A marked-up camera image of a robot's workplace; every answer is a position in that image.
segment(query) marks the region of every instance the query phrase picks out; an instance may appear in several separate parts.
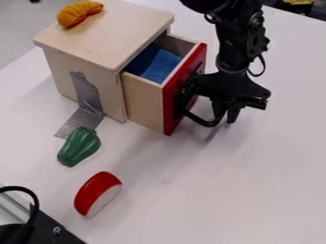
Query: red and white object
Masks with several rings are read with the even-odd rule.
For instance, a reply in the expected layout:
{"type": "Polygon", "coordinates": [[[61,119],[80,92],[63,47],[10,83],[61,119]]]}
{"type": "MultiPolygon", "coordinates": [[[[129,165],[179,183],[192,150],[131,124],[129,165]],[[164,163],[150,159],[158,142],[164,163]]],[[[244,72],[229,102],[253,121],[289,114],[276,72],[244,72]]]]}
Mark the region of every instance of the red and white object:
{"type": "Polygon", "coordinates": [[[121,188],[121,181],[113,174],[97,173],[79,190],[74,208],[87,218],[93,218],[120,193],[121,188]]]}

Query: orange toy food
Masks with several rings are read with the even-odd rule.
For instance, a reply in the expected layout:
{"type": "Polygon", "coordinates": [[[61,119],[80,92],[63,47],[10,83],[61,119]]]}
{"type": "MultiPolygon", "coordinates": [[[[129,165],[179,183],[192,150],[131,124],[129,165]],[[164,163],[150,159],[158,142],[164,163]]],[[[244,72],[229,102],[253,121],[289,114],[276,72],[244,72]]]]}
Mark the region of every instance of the orange toy food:
{"type": "Polygon", "coordinates": [[[57,20],[60,26],[69,27],[82,22],[88,15],[102,11],[104,5],[98,2],[73,2],[62,9],[57,20]]]}

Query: green bell pepper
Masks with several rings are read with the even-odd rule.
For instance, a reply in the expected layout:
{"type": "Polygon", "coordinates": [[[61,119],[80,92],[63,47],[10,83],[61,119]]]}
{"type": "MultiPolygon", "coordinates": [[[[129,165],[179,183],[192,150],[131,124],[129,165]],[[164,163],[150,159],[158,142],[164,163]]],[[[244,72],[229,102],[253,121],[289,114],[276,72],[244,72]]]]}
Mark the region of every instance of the green bell pepper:
{"type": "Polygon", "coordinates": [[[101,141],[96,131],[79,127],[68,136],[57,158],[63,165],[74,167],[96,153],[100,147],[101,141]]]}

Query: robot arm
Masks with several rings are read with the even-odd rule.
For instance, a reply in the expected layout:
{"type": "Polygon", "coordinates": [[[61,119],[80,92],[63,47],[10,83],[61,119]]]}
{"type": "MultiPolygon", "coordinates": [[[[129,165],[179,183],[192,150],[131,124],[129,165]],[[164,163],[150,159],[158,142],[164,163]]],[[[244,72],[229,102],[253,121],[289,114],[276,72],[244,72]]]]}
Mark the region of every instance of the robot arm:
{"type": "Polygon", "coordinates": [[[217,73],[196,74],[175,98],[175,118],[185,115],[205,126],[216,126],[225,114],[233,124],[245,107],[265,110],[270,91],[257,85],[248,76],[258,77],[265,71],[262,56],[270,40],[265,36],[260,0],[181,0],[191,10],[205,14],[216,26],[220,42],[216,58],[217,73]],[[264,70],[253,74],[249,67],[256,58],[264,70]],[[195,95],[209,97],[213,103],[214,120],[206,121],[186,108],[195,95]]]}

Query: blue sponge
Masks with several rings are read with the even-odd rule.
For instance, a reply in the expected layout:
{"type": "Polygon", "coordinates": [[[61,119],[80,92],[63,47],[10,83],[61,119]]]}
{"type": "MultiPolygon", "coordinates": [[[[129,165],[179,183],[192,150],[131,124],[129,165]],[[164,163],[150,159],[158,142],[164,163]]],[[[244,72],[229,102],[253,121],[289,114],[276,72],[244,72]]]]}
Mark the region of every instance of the blue sponge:
{"type": "Polygon", "coordinates": [[[182,57],[156,46],[148,46],[125,68],[125,71],[162,84],[182,57]]]}

